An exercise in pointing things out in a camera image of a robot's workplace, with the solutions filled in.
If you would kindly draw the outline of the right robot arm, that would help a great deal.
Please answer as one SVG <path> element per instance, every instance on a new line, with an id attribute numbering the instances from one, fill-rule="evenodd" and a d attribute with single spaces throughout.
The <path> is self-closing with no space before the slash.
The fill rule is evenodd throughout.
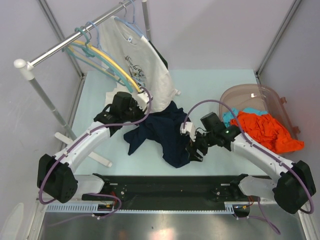
<path id="1" fill-rule="evenodd" d="M 311 169 L 304 161 L 293 162 L 277 155 L 238 126 L 226 127 L 213 112 L 202 117 L 201 122 L 205 128 L 203 133 L 188 120 L 180 126 L 180 133 L 190 137 L 186 148 L 190 160 L 201 162 L 210 147 L 219 146 L 249 160 L 268 176 L 264 179 L 244 173 L 239 175 L 230 188 L 235 200 L 242 201 L 247 196 L 265 198 L 295 214 L 316 193 Z"/>

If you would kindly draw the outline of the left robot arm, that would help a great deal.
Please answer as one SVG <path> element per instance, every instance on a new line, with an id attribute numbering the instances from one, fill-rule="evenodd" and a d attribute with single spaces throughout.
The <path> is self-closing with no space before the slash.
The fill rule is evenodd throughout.
<path id="1" fill-rule="evenodd" d="M 39 159 L 37 171 L 40 203 L 51 203 L 51 200 L 44 200 L 43 194 L 62 204 L 83 195 L 95 195 L 100 200 L 107 199 L 111 188 L 103 177 L 95 173 L 76 175 L 75 172 L 96 147 L 122 127 L 143 122 L 150 113 L 152 99 L 146 88 L 142 88 L 136 96 L 128 92 L 117 92 L 112 103 L 96 115 L 85 132 L 55 155 L 44 154 Z"/>

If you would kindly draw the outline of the navy blue t-shirt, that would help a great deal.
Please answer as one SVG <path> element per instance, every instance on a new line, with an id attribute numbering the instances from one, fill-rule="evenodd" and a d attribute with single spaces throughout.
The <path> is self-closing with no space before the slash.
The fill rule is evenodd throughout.
<path id="1" fill-rule="evenodd" d="M 187 151 L 190 137 L 180 134 L 180 127 L 187 114 L 171 101 L 168 107 L 149 114 L 139 126 L 123 135 L 129 144 L 128 155 L 132 155 L 145 140 L 155 141 L 162 147 L 162 158 L 174 168 L 181 168 L 191 162 Z"/>

